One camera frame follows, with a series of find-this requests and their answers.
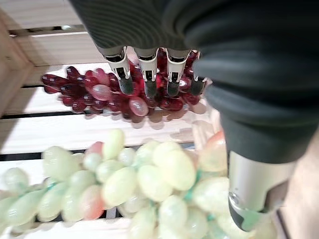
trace wooden crate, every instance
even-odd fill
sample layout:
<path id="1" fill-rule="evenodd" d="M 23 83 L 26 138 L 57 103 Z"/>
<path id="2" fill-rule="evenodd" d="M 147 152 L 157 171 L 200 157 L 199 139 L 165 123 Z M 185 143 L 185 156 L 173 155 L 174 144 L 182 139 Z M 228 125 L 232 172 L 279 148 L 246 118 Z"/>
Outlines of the wooden crate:
<path id="1" fill-rule="evenodd" d="M 75 27 L 53 30 L 64 25 Z M 72 115 L 56 95 L 43 91 L 39 80 L 44 73 L 64 76 L 70 64 L 80 73 L 98 67 L 110 71 L 67 0 L 0 0 L 0 175 L 17 166 L 31 175 L 32 183 L 39 183 L 44 177 L 39 152 L 52 145 L 82 150 L 103 141 L 112 128 L 123 129 L 126 146 L 150 139 L 174 140 L 194 143 L 196 150 L 218 130 L 218 112 L 204 99 L 190 111 L 157 111 L 140 122 L 109 113 Z M 283 220 L 291 239 L 318 238 L 319 161 L 314 160 L 318 145 L 319 134 L 298 163 L 281 219 L 274 216 L 281 239 L 286 238 Z M 110 220 L 44 223 L 21 238 L 126 238 L 130 220 L 114 217 L 113 210 L 107 213 Z M 10 238 L 8 232 L 0 239 Z"/>

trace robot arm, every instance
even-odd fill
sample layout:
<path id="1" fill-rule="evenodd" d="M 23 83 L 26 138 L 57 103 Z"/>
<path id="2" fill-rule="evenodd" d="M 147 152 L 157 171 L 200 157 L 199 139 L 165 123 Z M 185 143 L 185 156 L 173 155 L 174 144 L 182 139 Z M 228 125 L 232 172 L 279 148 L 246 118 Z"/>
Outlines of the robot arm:
<path id="1" fill-rule="evenodd" d="M 199 93 L 221 113 L 229 151 L 229 206 L 252 230 L 286 195 L 296 161 L 319 121 L 318 7 L 295 0 L 70 0 L 97 48 L 133 90 L 123 47 L 134 47 L 146 94 L 154 95 L 156 50 L 167 51 L 167 92 L 190 49 Z"/>

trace grape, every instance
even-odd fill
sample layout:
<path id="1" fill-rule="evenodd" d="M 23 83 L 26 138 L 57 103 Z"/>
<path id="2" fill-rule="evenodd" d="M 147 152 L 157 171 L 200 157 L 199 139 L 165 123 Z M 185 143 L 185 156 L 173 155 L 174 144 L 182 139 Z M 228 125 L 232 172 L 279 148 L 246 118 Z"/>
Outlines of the grape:
<path id="1" fill-rule="evenodd" d="M 129 101 L 130 109 L 137 116 L 146 116 L 149 112 L 148 105 L 140 97 L 133 96 Z"/>
<path id="2" fill-rule="evenodd" d="M 198 163 L 203 171 L 227 171 L 226 142 L 222 131 L 207 141 L 205 148 L 199 154 Z"/>
<path id="3" fill-rule="evenodd" d="M 9 192 L 14 195 L 22 195 L 28 190 L 28 175 L 19 168 L 8 169 L 3 175 L 3 180 Z"/>
<path id="4" fill-rule="evenodd" d="M 99 81 L 94 76 L 86 76 L 84 79 L 84 87 L 90 93 L 92 93 L 92 88 L 98 84 L 99 84 Z"/>
<path id="5" fill-rule="evenodd" d="M 44 91 L 47 93 L 47 94 L 55 94 L 55 93 L 58 93 L 60 92 L 59 90 L 56 90 L 52 87 L 49 87 L 49 86 L 43 86 L 44 88 Z"/>
<path id="6" fill-rule="evenodd" d="M 95 172 L 99 164 L 102 162 L 102 156 L 98 153 L 86 154 L 83 161 L 83 167 L 87 170 Z"/>
<path id="7" fill-rule="evenodd" d="M 94 174 L 88 170 L 77 171 L 69 179 L 69 186 L 78 191 L 84 191 L 95 183 Z"/>
<path id="8" fill-rule="evenodd" d="M 108 102 L 94 99 L 92 106 L 95 109 L 102 111 L 102 110 L 105 110 L 107 108 Z"/>
<path id="9" fill-rule="evenodd" d="M 96 178 L 100 183 L 105 183 L 116 171 L 123 168 L 123 164 L 116 160 L 107 160 L 101 163 L 96 169 Z"/>
<path id="10" fill-rule="evenodd" d="M 187 204 L 180 197 L 171 195 L 159 207 L 161 224 L 182 228 L 187 220 Z"/>
<path id="11" fill-rule="evenodd" d="M 72 111 L 77 114 L 83 113 L 85 108 L 86 104 L 83 102 L 82 99 L 77 99 L 72 104 Z"/>
<path id="12" fill-rule="evenodd" d="M 140 189 L 153 201 L 162 202 L 173 192 L 172 187 L 165 182 L 164 175 L 152 165 L 142 166 L 138 171 Z"/>
<path id="13" fill-rule="evenodd" d="M 135 157 L 135 150 L 133 148 L 123 148 L 119 154 L 118 161 L 124 166 L 131 166 Z"/>
<path id="14" fill-rule="evenodd" d="M 255 234 L 255 231 L 247 233 L 239 229 L 230 214 L 224 214 L 217 217 L 217 223 L 231 239 L 250 239 Z"/>
<path id="15" fill-rule="evenodd" d="M 132 219 L 129 239 L 149 239 L 153 235 L 155 223 L 155 209 L 151 207 L 141 209 Z"/>
<path id="16" fill-rule="evenodd" d="M 84 220 L 98 219 L 104 212 L 104 202 L 101 197 L 101 187 L 88 187 L 81 195 L 79 207 Z"/>
<path id="17" fill-rule="evenodd" d="M 122 130 L 113 129 L 109 131 L 108 137 L 102 146 L 103 159 L 108 160 L 117 158 L 124 147 L 124 140 L 125 136 Z"/>
<path id="18" fill-rule="evenodd" d="M 37 213 L 37 206 L 46 189 L 33 191 L 20 197 L 7 212 L 6 220 L 12 226 L 29 222 Z"/>
<path id="19" fill-rule="evenodd" d="M 167 141 L 161 144 L 157 144 L 155 148 L 151 149 L 153 163 L 155 165 L 158 165 L 162 161 L 163 155 L 172 150 L 182 150 L 182 148 L 178 143 L 174 141 Z"/>
<path id="20" fill-rule="evenodd" d="M 95 142 L 84 152 L 84 154 L 98 153 L 102 155 L 102 146 L 103 146 L 102 142 L 100 141 Z"/>
<path id="21" fill-rule="evenodd" d="M 25 231 L 27 231 L 27 230 L 32 228 L 32 226 L 34 224 L 34 221 L 35 221 L 35 217 L 33 217 L 30 221 L 28 221 L 25 224 L 12 227 L 11 232 L 14 233 L 14 234 L 24 233 Z"/>
<path id="22" fill-rule="evenodd" d="M 59 183 L 52 187 L 41 199 L 37 211 L 41 218 L 57 217 L 62 210 L 62 199 L 68 189 L 66 182 Z"/>
<path id="23" fill-rule="evenodd" d="M 92 88 L 91 94 L 94 98 L 101 101 L 108 101 L 111 98 L 111 91 L 108 86 L 95 85 Z"/>
<path id="24" fill-rule="evenodd" d="M 134 157 L 134 166 L 141 167 L 143 165 L 153 164 L 152 156 L 154 150 L 160 145 L 159 142 L 152 140 L 142 145 L 137 151 Z"/>
<path id="25" fill-rule="evenodd" d="M 165 175 L 165 181 L 177 190 L 189 190 L 195 183 L 196 171 L 193 162 L 183 151 L 167 152 L 158 166 Z"/>
<path id="26" fill-rule="evenodd" d="M 65 181 L 80 170 L 79 163 L 72 158 L 72 154 L 58 146 L 45 150 L 42 159 L 45 174 L 57 181 Z"/>
<path id="27" fill-rule="evenodd" d="M 94 97 L 93 97 L 90 93 L 86 93 L 86 94 L 83 96 L 83 102 L 84 102 L 84 104 L 86 104 L 87 106 L 93 105 L 93 101 L 94 101 Z"/>
<path id="28" fill-rule="evenodd" d="M 168 111 L 180 111 L 183 108 L 183 102 L 180 99 L 165 98 L 161 101 L 159 107 Z"/>
<path id="29" fill-rule="evenodd" d="M 98 79 L 100 84 L 110 86 L 110 76 L 106 74 L 103 69 L 95 69 L 93 76 L 95 76 Z"/>
<path id="30" fill-rule="evenodd" d="M 201 239 L 208 231 L 206 215 L 197 208 L 188 208 L 185 228 L 190 238 Z"/>
<path id="31" fill-rule="evenodd" d="M 118 206 L 127 201 L 137 186 L 133 168 L 122 168 L 113 173 L 103 185 L 102 197 L 107 205 Z"/>
<path id="32" fill-rule="evenodd" d="M 73 105 L 73 97 L 70 96 L 62 96 L 62 102 L 65 106 L 72 106 Z"/>
<path id="33" fill-rule="evenodd" d="M 79 201 L 83 190 L 70 187 L 62 199 L 62 218 L 66 222 L 77 222 L 83 219 Z"/>
<path id="34" fill-rule="evenodd" d="M 122 204 L 128 213 L 136 213 L 148 204 L 149 200 L 139 191 L 135 193 Z"/>

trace wooden slat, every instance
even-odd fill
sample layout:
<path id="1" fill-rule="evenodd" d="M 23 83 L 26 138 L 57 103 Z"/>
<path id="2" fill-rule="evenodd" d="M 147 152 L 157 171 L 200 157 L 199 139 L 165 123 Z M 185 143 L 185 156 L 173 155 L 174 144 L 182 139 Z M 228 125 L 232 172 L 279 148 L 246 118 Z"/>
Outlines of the wooden slat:
<path id="1" fill-rule="evenodd" d="M 87 32 L 16 37 L 35 66 L 105 62 Z"/>
<path id="2" fill-rule="evenodd" d="M 81 24 L 67 0 L 0 0 L 9 30 Z"/>
<path id="3" fill-rule="evenodd" d="M 28 79 L 25 81 L 24 85 L 42 85 L 41 76 L 43 74 L 53 74 L 61 77 L 66 77 L 65 69 L 70 66 L 70 64 L 65 65 L 55 65 L 55 66 L 37 66 Z M 86 64 L 72 64 L 80 74 L 84 74 L 87 70 L 95 70 L 96 68 L 102 68 L 105 72 L 111 72 L 110 65 L 104 60 L 102 63 L 86 63 Z"/>
<path id="4" fill-rule="evenodd" d="M 197 119 L 208 120 L 206 114 Z M 42 152 L 52 145 L 67 149 L 87 148 L 95 141 L 104 141 L 108 130 L 121 128 L 126 145 L 140 145 L 147 140 L 193 142 L 191 123 L 194 113 L 158 111 L 150 118 L 132 123 L 121 115 L 52 116 L 0 120 L 0 153 Z"/>
<path id="5" fill-rule="evenodd" d="M 298 162 L 281 208 L 291 239 L 317 239 L 319 235 L 319 130 L 306 155 Z"/>

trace red grape bunch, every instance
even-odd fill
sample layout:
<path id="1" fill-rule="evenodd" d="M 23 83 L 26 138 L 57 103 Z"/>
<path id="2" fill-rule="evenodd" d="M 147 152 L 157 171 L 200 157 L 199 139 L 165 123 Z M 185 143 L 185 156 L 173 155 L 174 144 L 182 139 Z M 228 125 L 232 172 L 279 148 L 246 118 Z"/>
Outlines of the red grape bunch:
<path id="1" fill-rule="evenodd" d="M 78 70 L 69 66 L 66 78 L 45 74 L 42 76 L 44 90 L 48 94 L 60 93 L 65 106 L 72 107 L 74 113 L 89 110 L 92 114 L 100 114 L 103 110 L 121 112 L 128 119 L 133 115 L 146 116 L 160 107 L 168 111 L 180 111 L 183 104 L 196 105 L 200 96 L 189 92 L 193 80 L 192 64 L 197 53 L 191 51 L 185 64 L 184 74 L 179 82 L 179 93 L 175 97 L 167 94 L 167 58 L 166 52 L 158 51 L 158 73 L 156 76 L 157 94 L 152 98 L 145 94 L 144 81 L 140 66 L 130 61 L 130 72 L 134 92 L 125 95 L 121 92 L 119 82 L 113 73 L 105 73 L 103 69 L 88 70 L 81 75 Z"/>

